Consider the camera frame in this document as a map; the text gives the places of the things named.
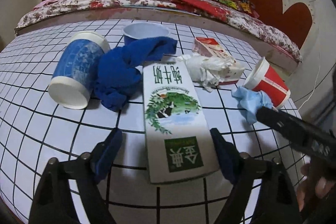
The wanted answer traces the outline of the person right hand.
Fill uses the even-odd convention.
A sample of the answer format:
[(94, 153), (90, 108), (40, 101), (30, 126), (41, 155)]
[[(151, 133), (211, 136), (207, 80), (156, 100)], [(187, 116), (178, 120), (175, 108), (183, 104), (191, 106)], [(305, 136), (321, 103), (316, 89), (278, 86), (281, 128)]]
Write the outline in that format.
[(297, 187), (297, 202), (299, 211), (307, 205), (309, 200), (316, 196), (320, 199), (327, 196), (335, 185), (335, 181), (327, 180), (319, 167), (319, 163), (311, 161), (301, 168), (306, 179)]

